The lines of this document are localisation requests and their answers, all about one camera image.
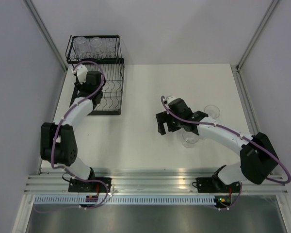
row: metal frame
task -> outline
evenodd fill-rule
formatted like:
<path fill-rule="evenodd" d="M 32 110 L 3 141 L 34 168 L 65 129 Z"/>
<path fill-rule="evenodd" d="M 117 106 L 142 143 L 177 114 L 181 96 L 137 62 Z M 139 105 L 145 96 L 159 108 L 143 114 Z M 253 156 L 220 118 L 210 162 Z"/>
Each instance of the metal frame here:
<path fill-rule="evenodd" d="M 255 31 L 253 37 L 251 38 L 248 46 L 246 47 L 240 61 L 238 62 L 237 69 L 241 69 L 243 67 L 248 55 L 250 54 L 251 50 L 253 49 L 253 47 L 256 44 L 259 37 L 261 36 L 263 30 L 265 29 L 265 26 L 269 22 L 271 16 L 273 15 L 273 13 L 274 13 L 275 9 L 277 8 L 277 6 L 279 5 L 280 1 L 281 0 L 273 0 L 271 2 L 270 6 L 267 8 L 260 24 L 258 25 L 258 28 L 256 29 L 256 31 Z"/>
<path fill-rule="evenodd" d="M 31 16 L 33 17 L 34 21 L 36 22 L 37 26 L 39 27 L 43 37 L 47 41 L 49 47 L 52 49 L 54 55 L 56 56 L 57 61 L 59 62 L 60 66 L 64 71 L 68 70 L 68 67 L 66 66 L 66 63 L 62 59 L 52 37 L 50 36 L 47 28 L 45 27 L 37 9 L 34 6 L 34 3 L 32 0 L 23 0 L 24 4 L 26 5 L 27 9 L 29 10 Z"/>

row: white panel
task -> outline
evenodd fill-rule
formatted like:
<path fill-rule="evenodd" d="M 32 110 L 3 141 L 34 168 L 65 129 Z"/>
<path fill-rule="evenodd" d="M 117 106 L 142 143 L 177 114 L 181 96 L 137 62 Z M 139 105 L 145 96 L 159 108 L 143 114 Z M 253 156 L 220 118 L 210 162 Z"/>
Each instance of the white panel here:
<path fill-rule="evenodd" d="M 40 127 L 51 120 L 64 72 L 21 0 L 0 1 L 0 233 L 11 232 Z"/>
<path fill-rule="evenodd" d="M 69 107 L 73 75 L 67 74 L 56 117 Z M 161 136 L 155 114 L 163 112 L 161 95 L 183 98 L 193 110 L 219 107 L 219 120 L 248 132 L 237 88 L 228 64 L 128 65 L 125 67 L 122 114 L 87 116 L 75 130 L 78 156 L 91 167 L 218 168 L 239 156 L 210 139 L 195 148 L 182 146 L 180 131 Z"/>
<path fill-rule="evenodd" d="M 281 1 L 242 73 L 259 125 L 291 172 L 291 0 Z"/>
<path fill-rule="evenodd" d="M 62 56 L 71 34 L 119 34 L 127 64 L 237 64 L 271 0 L 33 2 Z"/>

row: glass cup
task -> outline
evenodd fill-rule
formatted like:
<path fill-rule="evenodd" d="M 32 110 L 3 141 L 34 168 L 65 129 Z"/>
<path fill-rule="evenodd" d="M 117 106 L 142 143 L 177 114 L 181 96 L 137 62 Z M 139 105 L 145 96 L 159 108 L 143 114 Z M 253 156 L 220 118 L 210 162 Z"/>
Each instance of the glass cup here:
<path fill-rule="evenodd" d="M 192 132 L 186 132 L 184 129 L 181 130 L 182 130 L 182 145 L 185 148 L 195 147 L 196 143 L 199 140 L 199 136 Z"/>
<path fill-rule="evenodd" d="M 110 57 L 110 58 L 115 58 L 116 57 L 115 44 L 116 44 L 116 39 L 115 38 L 107 39 L 107 41 L 106 41 L 107 56 Z"/>
<path fill-rule="evenodd" d="M 95 59 L 103 59 L 107 57 L 106 47 L 99 37 L 94 37 L 90 39 L 92 57 Z"/>
<path fill-rule="evenodd" d="M 88 39 L 83 36 L 78 36 L 73 40 L 73 45 L 79 59 L 84 59 L 89 56 L 91 48 Z"/>
<path fill-rule="evenodd" d="M 207 113 L 213 119 L 216 119 L 220 116 L 220 109 L 215 105 L 208 105 L 204 109 L 204 113 Z"/>

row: dish rack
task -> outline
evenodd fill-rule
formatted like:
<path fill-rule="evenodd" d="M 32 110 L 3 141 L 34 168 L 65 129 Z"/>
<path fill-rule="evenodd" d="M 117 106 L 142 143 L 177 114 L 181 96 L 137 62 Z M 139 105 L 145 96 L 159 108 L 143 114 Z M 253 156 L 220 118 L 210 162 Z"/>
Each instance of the dish rack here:
<path fill-rule="evenodd" d="M 78 54 L 74 45 L 74 40 L 77 37 L 85 37 L 89 41 L 92 38 L 100 38 L 103 43 L 113 42 L 115 43 L 113 57 L 104 57 L 102 59 L 94 58 L 94 54 L 91 51 Z M 89 115 L 120 115 L 122 107 L 123 87 L 124 87 L 124 58 L 122 58 L 122 51 L 120 46 L 119 35 L 86 35 L 86 36 L 70 36 L 68 46 L 65 52 L 66 60 L 68 64 L 73 67 L 81 61 L 93 61 L 100 65 L 106 77 L 106 84 L 104 85 L 102 92 L 103 97 L 101 102 Z M 89 71 L 98 70 L 98 67 L 90 63 L 84 64 Z M 72 93 L 70 105 L 72 105 L 74 99 L 78 94 L 78 90 L 75 87 Z"/>

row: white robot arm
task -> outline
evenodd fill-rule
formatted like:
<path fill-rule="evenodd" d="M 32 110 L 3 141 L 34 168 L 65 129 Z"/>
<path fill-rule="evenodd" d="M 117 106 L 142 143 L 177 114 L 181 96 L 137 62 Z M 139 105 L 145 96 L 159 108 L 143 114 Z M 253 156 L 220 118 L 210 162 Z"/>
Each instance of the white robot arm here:
<path fill-rule="evenodd" d="M 78 90 L 77 97 L 71 104 L 64 122 L 60 126 L 54 151 L 54 164 L 65 169 L 83 180 L 95 177 L 94 171 L 78 157 L 78 148 L 74 137 L 74 129 L 100 103 L 102 88 L 91 98 L 88 96 L 96 91 L 102 82 L 101 73 L 88 71 L 85 66 L 78 66 L 75 70 Z M 52 123 L 41 126 L 41 158 L 51 163 L 52 144 L 55 131 L 63 119 L 56 119 Z"/>
<path fill-rule="evenodd" d="M 169 132 L 184 128 L 187 132 L 210 138 L 240 156 L 241 162 L 224 165 L 214 173 L 213 183 L 218 188 L 221 185 L 229 185 L 243 180 L 261 184 L 277 166 L 277 162 L 273 158 L 248 142 L 250 140 L 257 143 L 278 158 L 265 134 L 251 135 L 232 130 L 219 124 L 206 113 L 201 111 L 193 113 L 184 100 L 180 98 L 170 96 L 162 99 L 162 103 L 166 111 L 156 114 L 158 132 L 161 135 L 166 134 L 163 124 L 167 123 Z"/>

